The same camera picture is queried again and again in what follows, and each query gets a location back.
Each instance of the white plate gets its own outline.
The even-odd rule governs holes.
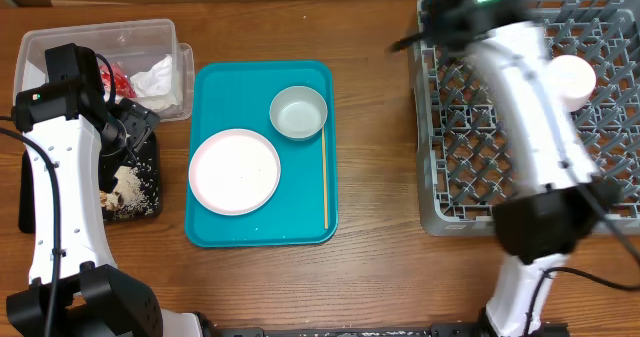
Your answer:
[[[245,129],[209,137],[189,165],[189,185],[198,202],[225,216],[260,208],[279,181],[278,152],[262,135]]]

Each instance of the white tissue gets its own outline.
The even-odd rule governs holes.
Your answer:
[[[171,72],[173,63],[171,55],[156,63],[148,72],[138,72],[129,78],[136,91],[136,100],[141,105],[155,112],[177,105],[178,100],[171,92]],[[145,97],[166,95],[163,98],[146,100]]]

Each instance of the white bowl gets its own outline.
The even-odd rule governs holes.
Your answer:
[[[198,147],[189,164],[189,186],[208,210],[243,215],[264,205],[280,181],[280,158],[262,135],[230,129]]]
[[[271,102],[269,116],[278,132],[303,141],[318,133],[327,121],[327,103],[316,90],[295,86],[282,90]]]

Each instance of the wooden table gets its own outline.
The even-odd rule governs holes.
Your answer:
[[[0,11],[0,114],[8,114],[24,33],[71,25],[170,18],[196,69],[212,62],[318,59],[333,72],[340,224],[320,246],[205,250],[184,233],[189,121],[158,128],[164,212],[109,226],[119,268],[153,288],[164,308],[202,311],[220,327],[268,329],[427,326],[473,321],[492,295],[502,251],[493,238],[427,235],[419,224],[416,121],[403,36],[415,0],[185,4]],[[18,231],[20,156],[1,137],[0,300],[27,287],[34,238]],[[634,238],[637,245],[640,239]],[[583,242],[571,265],[640,280],[608,237]],[[0,335],[14,335],[0,303]],[[640,336],[640,295],[562,276],[544,318],[577,336]]]

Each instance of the clear plastic container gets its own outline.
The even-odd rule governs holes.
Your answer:
[[[137,102],[173,101],[170,107],[157,110],[164,120],[187,119],[191,106],[185,106],[187,85],[193,85],[193,54],[189,45],[180,46],[171,20],[143,20],[97,25],[62,27],[31,31],[24,35],[18,54],[13,96],[18,92],[39,87],[47,82],[44,51],[67,43],[91,48],[102,54],[110,64],[119,63],[127,76],[147,72],[172,56],[171,87],[168,93],[137,98]]]

